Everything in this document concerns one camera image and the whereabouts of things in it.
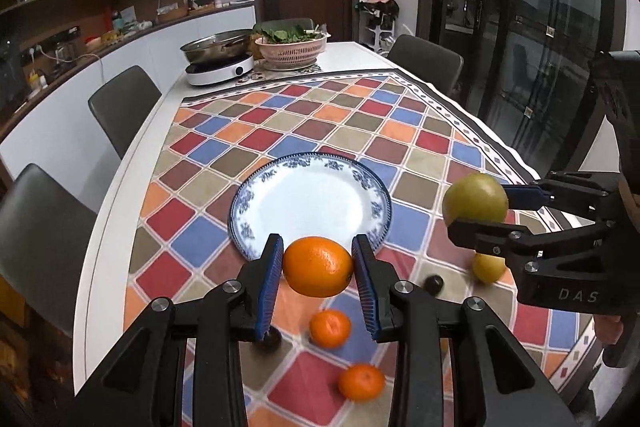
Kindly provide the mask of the large green pomelo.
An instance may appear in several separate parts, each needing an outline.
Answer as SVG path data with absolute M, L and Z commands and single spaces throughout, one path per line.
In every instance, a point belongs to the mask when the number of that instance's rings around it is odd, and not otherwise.
M 509 199 L 502 185 L 485 173 L 474 173 L 450 185 L 442 198 L 442 217 L 447 227 L 458 218 L 502 223 Z

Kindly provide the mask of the large yellow pear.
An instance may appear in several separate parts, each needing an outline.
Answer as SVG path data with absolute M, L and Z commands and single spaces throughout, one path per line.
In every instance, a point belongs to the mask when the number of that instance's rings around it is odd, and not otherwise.
M 501 257 L 476 253 L 472 260 L 472 271 L 477 280 L 491 285 L 506 272 L 506 262 Z

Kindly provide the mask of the small orange mandarin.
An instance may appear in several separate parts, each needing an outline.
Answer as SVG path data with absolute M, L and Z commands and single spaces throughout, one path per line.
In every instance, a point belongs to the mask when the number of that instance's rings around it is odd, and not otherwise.
M 306 297 L 328 298 L 349 285 L 354 273 L 352 256 L 331 239 L 303 237 L 288 245 L 282 271 L 293 291 Z

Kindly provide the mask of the grey chair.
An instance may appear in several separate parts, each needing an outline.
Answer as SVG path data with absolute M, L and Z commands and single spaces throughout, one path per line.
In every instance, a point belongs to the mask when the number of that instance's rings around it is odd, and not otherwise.
M 96 213 L 35 164 L 1 202 L 1 275 L 66 335 Z
M 123 158 L 129 145 L 160 99 L 160 90 L 139 65 L 113 77 L 90 96 L 90 112 Z
M 415 36 L 399 36 L 387 58 L 444 95 L 454 91 L 463 68 L 463 57 L 439 44 Z

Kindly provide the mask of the white induction cooker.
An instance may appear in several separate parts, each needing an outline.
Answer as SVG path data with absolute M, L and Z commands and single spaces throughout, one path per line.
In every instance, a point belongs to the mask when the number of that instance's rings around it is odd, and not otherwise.
M 206 87 L 237 80 L 254 69 L 254 58 L 245 53 L 207 64 L 192 64 L 186 68 L 186 82 L 192 87 Z

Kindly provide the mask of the pink basket with greens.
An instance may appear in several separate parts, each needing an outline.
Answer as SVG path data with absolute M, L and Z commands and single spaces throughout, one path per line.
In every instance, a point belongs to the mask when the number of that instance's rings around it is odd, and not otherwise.
M 331 37 L 322 27 L 305 29 L 299 24 L 280 29 L 257 24 L 254 35 L 257 51 L 274 70 L 295 70 L 314 64 Z

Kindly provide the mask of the small dark plum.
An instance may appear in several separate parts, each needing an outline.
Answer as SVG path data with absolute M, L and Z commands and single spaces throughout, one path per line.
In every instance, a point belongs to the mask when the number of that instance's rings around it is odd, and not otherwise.
M 276 352 L 280 349 L 282 343 L 282 335 L 276 326 L 270 325 L 264 338 L 256 343 L 256 347 L 266 353 Z

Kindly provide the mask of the steel pan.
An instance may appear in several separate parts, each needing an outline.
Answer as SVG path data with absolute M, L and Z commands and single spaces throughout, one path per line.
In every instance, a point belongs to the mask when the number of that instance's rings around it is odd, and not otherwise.
M 250 29 L 217 32 L 184 44 L 180 51 L 191 65 L 230 60 L 247 52 L 251 35 Z

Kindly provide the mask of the large orange mandarin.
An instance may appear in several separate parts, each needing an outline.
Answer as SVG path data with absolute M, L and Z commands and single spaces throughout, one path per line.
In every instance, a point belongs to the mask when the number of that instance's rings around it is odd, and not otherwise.
M 340 374 L 338 390 L 346 399 L 367 402 L 377 398 L 385 388 L 385 376 L 374 365 L 354 364 Z

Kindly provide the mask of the blue white oval plate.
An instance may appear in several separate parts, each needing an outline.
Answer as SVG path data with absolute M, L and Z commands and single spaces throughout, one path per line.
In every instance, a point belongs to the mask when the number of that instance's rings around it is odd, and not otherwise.
M 270 161 L 239 186 L 228 230 L 244 258 L 255 260 L 272 233 L 285 246 L 320 236 L 345 249 L 364 234 L 378 249 L 392 217 L 390 193 L 370 168 L 340 155 L 303 152 Z

